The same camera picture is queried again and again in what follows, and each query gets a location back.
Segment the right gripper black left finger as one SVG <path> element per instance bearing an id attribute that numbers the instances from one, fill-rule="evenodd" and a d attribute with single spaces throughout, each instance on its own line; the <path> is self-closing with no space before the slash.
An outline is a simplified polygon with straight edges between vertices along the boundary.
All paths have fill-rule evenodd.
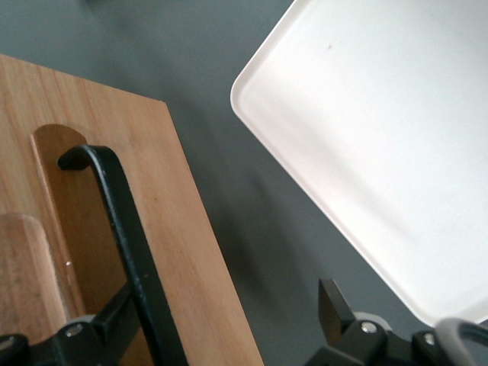
<path id="1" fill-rule="evenodd" d="M 148 313 L 147 294 L 125 284 L 95 315 L 75 319 L 33 344 L 1 336 L 2 365 L 120 365 Z"/>

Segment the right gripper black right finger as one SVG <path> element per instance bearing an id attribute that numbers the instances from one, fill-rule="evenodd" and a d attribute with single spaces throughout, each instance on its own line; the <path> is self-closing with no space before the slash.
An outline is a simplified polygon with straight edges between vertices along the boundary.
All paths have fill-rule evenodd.
<path id="1" fill-rule="evenodd" d="M 307 365 L 437 365 L 433 334 L 396 335 L 384 319 L 355 313 L 333 279 L 318 284 L 318 317 L 326 344 Z"/>

